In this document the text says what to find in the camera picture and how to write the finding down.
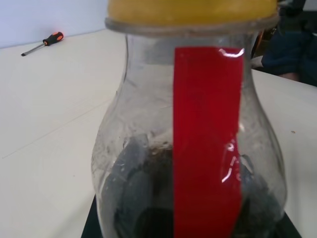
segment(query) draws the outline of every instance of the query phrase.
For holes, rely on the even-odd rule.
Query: glass jar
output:
[[[134,35],[93,150],[105,238],[269,236],[284,214],[285,172],[252,80],[250,29],[275,21],[107,20]]]

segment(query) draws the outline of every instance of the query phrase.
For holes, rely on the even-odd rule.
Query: table surface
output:
[[[0,237],[80,237],[94,196],[91,153],[123,74],[124,44],[103,30],[26,57],[37,44],[0,50]],[[313,238],[317,88],[253,75],[284,155],[286,211]]]

